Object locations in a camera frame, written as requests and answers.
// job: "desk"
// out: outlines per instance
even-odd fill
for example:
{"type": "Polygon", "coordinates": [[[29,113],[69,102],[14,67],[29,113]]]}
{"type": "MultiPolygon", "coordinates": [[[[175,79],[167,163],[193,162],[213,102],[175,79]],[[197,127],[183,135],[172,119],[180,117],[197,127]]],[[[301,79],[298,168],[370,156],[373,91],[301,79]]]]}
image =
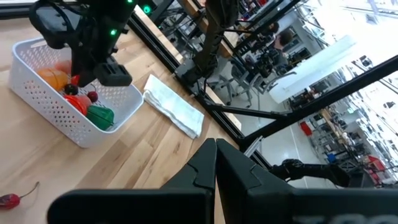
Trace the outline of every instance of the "desk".
{"type": "MultiPolygon", "coordinates": [[[[138,8],[136,12],[149,27],[154,27],[153,31],[176,58],[182,59],[149,18],[138,8]]],[[[41,183],[38,191],[24,198],[17,208],[1,212],[0,223],[44,224],[51,202],[72,189],[159,188],[180,170],[206,138],[225,138],[232,143],[210,115],[189,98],[166,67],[130,31],[118,42],[119,52],[115,56],[118,62],[130,71],[140,91],[149,74],[154,74],[205,113],[202,134],[192,141],[169,119],[144,103],[102,145],[81,149],[6,86],[12,45],[38,37],[39,33],[28,19],[0,21],[0,32],[0,97],[3,105],[0,110],[0,194],[21,195],[36,181],[41,183]]],[[[219,196],[216,198],[216,223],[223,223],[219,196]]]]}
{"type": "MultiPolygon", "coordinates": [[[[192,0],[178,0],[180,5],[184,8],[185,12],[191,17],[198,17],[199,13],[197,6],[195,3],[193,3],[192,0]]],[[[206,18],[203,18],[199,23],[198,27],[199,29],[206,33],[208,26],[208,21],[206,18]]],[[[236,46],[236,43],[238,42],[239,35],[235,32],[225,32],[224,36],[229,40],[232,46],[236,46]]],[[[220,54],[224,58],[231,58],[233,55],[233,51],[228,47],[227,43],[225,41],[221,41],[221,46],[220,46],[220,54]]]]}

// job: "red pepper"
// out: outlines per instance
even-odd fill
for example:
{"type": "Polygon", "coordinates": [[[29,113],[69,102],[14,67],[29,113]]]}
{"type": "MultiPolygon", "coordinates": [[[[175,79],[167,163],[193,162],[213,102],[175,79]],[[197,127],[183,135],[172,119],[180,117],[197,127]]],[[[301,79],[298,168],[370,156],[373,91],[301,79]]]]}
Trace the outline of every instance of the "red pepper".
{"type": "Polygon", "coordinates": [[[9,210],[12,208],[17,207],[20,202],[21,199],[25,196],[28,196],[30,193],[32,193],[38,186],[39,186],[39,182],[36,182],[35,187],[28,192],[27,194],[24,194],[22,196],[18,196],[16,194],[7,194],[7,195],[3,195],[0,197],[0,209],[2,210],[9,210]]]}

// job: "orange fruit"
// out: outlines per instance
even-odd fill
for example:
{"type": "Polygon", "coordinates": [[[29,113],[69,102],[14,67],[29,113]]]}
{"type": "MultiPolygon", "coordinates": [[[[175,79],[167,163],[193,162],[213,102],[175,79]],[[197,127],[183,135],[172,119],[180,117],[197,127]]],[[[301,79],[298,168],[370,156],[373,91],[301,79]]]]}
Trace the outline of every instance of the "orange fruit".
{"type": "Polygon", "coordinates": [[[55,69],[65,72],[66,74],[70,74],[72,72],[72,61],[71,60],[63,60],[57,62],[55,64],[55,69]]]}
{"type": "Polygon", "coordinates": [[[37,74],[42,77],[54,90],[60,91],[68,83],[68,75],[60,70],[54,68],[44,68],[37,71],[37,74]]]}

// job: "folded towel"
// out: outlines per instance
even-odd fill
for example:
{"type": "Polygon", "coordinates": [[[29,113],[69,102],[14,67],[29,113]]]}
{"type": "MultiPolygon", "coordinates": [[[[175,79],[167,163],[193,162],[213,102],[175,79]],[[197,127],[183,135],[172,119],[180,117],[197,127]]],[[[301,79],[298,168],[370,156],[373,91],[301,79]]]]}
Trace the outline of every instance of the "folded towel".
{"type": "Polygon", "coordinates": [[[153,75],[145,84],[144,99],[192,139],[200,136],[205,116],[153,75]]]}

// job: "white plastic basket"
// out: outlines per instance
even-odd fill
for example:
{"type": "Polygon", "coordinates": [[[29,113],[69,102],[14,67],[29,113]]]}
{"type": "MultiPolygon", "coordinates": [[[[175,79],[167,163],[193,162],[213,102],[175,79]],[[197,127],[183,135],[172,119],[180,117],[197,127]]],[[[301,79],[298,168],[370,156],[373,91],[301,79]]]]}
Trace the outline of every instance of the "white plastic basket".
{"type": "MultiPolygon", "coordinates": [[[[16,43],[12,54],[9,88],[80,147],[92,147],[106,135],[116,132],[144,102],[134,85],[105,87],[95,80],[92,84],[98,93],[98,101],[94,105],[105,106],[114,112],[114,124],[102,131],[69,104],[63,93],[55,91],[35,72],[71,59],[69,48],[51,49],[40,38],[16,43]]],[[[79,95],[93,89],[91,85],[80,88],[79,95]]]]}

